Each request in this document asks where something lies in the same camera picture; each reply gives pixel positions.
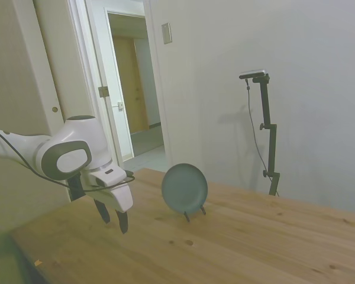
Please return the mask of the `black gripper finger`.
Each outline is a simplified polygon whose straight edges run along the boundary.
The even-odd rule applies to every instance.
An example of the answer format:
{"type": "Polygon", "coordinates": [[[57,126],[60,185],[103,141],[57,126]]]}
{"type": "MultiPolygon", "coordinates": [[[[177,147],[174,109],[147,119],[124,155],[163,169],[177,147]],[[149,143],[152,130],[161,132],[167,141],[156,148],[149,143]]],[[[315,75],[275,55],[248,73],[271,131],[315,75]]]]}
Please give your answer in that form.
{"type": "Polygon", "coordinates": [[[110,218],[110,214],[109,214],[105,204],[96,200],[96,199],[94,200],[94,203],[95,203],[95,206],[96,206],[102,220],[104,221],[104,223],[108,224],[110,222],[111,218],[110,218]]]}
{"type": "Polygon", "coordinates": [[[128,231],[128,214],[127,212],[121,212],[118,210],[116,210],[116,214],[118,217],[120,230],[123,234],[125,234],[128,231]]]}

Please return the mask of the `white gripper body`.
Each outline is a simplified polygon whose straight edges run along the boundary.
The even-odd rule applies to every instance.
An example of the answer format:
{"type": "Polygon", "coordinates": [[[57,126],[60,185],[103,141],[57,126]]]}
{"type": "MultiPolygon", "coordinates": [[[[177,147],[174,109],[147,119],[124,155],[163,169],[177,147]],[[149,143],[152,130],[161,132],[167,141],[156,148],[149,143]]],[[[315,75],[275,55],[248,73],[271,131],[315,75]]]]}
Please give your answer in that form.
{"type": "Polygon", "coordinates": [[[88,195],[119,212],[126,212],[133,206],[130,187],[123,183],[126,178],[126,172],[118,166],[88,171],[88,195]]]}

